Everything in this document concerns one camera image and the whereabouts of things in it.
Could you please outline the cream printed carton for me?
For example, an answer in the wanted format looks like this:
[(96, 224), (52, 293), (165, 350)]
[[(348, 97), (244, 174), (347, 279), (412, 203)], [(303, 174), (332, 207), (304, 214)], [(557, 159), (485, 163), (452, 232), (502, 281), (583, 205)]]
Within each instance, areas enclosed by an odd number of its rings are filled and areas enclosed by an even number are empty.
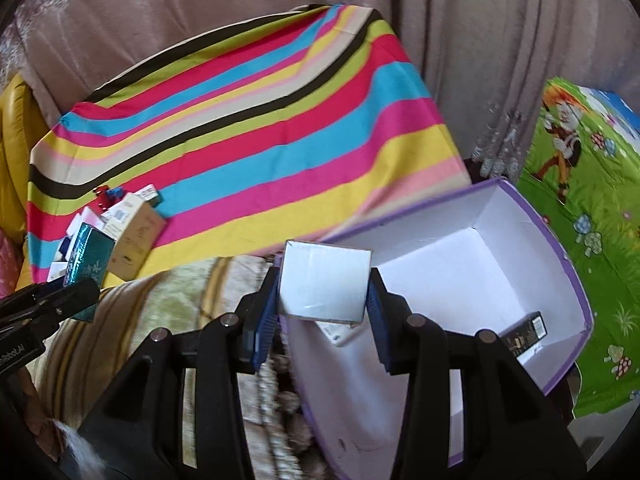
[(166, 220), (134, 193), (127, 193), (106, 213), (103, 232), (115, 241), (107, 271), (124, 281), (134, 280)]

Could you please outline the yellow leather sofa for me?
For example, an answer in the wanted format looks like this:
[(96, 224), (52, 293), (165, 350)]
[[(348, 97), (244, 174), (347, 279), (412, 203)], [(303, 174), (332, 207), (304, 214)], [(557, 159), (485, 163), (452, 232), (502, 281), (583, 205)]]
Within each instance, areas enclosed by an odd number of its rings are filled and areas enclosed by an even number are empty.
[(1, 93), (1, 229), (15, 244), (26, 235), (30, 152), (49, 131), (24, 78), (15, 75)]

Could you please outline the beige lace curtain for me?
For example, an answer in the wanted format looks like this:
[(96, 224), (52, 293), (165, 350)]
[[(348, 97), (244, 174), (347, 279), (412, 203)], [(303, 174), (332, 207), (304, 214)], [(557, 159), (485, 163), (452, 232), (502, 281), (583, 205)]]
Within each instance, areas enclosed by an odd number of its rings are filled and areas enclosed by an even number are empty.
[(460, 152), (492, 166), (524, 157), (551, 77), (639, 103), (638, 0), (1, 0), (1, 76), (23, 76), (56, 122), (179, 41), (319, 3), (378, 10)]

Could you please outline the plain white cube box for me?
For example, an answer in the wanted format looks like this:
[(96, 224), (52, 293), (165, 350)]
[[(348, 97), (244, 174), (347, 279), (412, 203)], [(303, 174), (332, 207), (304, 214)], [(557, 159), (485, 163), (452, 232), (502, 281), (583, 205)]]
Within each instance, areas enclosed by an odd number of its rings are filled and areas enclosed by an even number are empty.
[(361, 323), (371, 259), (365, 249), (289, 240), (280, 264), (280, 313), (314, 322)]

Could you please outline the green cartoon bedsheet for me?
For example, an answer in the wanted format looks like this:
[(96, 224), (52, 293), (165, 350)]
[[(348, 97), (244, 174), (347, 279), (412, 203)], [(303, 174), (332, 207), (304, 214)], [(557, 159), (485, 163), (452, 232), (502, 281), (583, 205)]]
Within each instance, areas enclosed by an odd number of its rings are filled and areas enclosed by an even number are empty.
[(518, 190), (564, 247), (593, 314), (576, 415), (638, 399), (638, 115), (615, 93), (550, 79)]

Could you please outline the black gold slim box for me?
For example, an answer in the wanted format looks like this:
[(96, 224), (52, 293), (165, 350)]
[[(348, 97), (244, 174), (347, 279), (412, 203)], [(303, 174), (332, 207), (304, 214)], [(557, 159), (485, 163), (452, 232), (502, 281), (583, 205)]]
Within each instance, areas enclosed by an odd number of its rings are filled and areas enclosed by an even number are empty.
[(500, 334), (501, 341), (514, 356), (521, 356), (548, 335), (544, 318), (540, 311), (529, 312), (524, 318)]

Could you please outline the purple white cardboard box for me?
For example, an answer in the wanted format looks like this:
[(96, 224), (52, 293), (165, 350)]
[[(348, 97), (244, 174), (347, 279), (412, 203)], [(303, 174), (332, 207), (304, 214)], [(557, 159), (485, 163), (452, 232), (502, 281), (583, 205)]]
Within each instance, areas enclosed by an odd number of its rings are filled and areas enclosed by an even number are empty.
[[(505, 180), (365, 223), (332, 244), (370, 250), (386, 288), (445, 330), (503, 333), (539, 313), (541, 341), (520, 362), (543, 392), (565, 375), (591, 335), (593, 316), (570, 258)], [(334, 342), (317, 323), (287, 318), (283, 333), (304, 414), (337, 477), (387, 478), (407, 382), (386, 373), (370, 327)]]

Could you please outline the rainbow striped cloth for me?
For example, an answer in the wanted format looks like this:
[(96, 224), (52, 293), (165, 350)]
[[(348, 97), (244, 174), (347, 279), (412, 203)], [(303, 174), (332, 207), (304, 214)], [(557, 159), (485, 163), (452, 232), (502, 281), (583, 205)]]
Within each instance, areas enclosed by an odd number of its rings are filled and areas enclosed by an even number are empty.
[(469, 183), (382, 15), (310, 6), (204, 32), (77, 102), (30, 154), (28, 260), (42, 281), (102, 185), (160, 193), (150, 275), (274, 252)]

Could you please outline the red toy car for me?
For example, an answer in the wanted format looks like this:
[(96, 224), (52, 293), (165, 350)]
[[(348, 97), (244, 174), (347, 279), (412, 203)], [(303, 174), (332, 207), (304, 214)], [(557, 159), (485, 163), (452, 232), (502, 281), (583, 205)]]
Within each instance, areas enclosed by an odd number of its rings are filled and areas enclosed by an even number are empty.
[(98, 206), (99, 211), (107, 211), (107, 209), (110, 209), (111, 206), (113, 206), (113, 194), (107, 185), (97, 186), (93, 190), (93, 193), (96, 196), (96, 206)]

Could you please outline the teal glitter box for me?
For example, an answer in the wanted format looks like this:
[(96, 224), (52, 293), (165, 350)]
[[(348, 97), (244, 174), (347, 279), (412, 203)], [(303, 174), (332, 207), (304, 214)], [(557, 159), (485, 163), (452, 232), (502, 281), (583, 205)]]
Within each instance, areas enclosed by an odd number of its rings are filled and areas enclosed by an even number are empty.
[(81, 309), (73, 315), (79, 322), (92, 323), (101, 287), (115, 241), (100, 229), (82, 222), (75, 235), (64, 275), (64, 287), (81, 292)]

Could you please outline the blue toy piece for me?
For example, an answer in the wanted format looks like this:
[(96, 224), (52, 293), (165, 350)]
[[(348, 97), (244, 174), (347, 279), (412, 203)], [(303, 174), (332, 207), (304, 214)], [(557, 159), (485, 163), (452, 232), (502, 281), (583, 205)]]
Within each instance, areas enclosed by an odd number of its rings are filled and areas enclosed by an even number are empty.
[(125, 191), (121, 186), (118, 186), (117, 188), (110, 188), (107, 191), (107, 195), (110, 196), (110, 199), (114, 200), (114, 202), (119, 202), (125, 196)]

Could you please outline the pink patterned cushion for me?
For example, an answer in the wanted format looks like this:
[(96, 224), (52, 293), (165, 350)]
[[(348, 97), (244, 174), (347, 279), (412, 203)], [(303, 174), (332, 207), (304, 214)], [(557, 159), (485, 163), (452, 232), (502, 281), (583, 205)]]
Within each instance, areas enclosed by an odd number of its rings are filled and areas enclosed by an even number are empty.
[(14, 292), (22, 268), (22, 254), (18, 247), (0, 231), (0, 298), (6, 298)]

